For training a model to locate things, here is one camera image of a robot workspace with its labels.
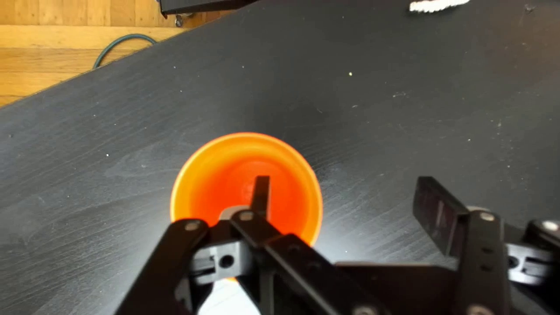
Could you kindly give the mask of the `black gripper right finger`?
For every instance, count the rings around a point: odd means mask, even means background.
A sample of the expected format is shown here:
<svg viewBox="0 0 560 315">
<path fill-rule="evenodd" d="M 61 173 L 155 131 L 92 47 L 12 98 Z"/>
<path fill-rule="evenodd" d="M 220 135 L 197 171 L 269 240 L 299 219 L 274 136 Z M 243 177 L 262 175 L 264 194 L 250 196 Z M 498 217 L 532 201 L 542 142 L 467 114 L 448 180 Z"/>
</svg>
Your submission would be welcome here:
<svg viewBox="0 0 560 315">
<path fill-rule="evenodd" d="M 507 226 L 490 210 L 467 208 L 434 177 L 416 180 L 413 215 L 437 248 L 458 261 L 455 313 L 512 315 L 512 285 L 544 310 L 560 311 L 558 220 Z"/>
</svg>

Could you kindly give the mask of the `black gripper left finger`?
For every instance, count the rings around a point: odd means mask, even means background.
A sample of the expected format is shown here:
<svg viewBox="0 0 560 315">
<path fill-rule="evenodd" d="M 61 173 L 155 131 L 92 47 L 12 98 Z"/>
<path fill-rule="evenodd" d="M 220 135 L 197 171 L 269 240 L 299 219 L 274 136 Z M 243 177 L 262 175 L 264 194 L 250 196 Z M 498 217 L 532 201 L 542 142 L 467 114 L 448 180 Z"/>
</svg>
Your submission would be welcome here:
<svg viewBox="0 0 560 315">
<path fill-rule="evenodd" d="M 169 224 L 115 315 L 197 315 L 232 278 L 262 315 L 388 315 L 388 308 L 299 236 L 267 220 L 271 180 L 253 180 L 248 205 L 217 226 Z"/>
</svg>

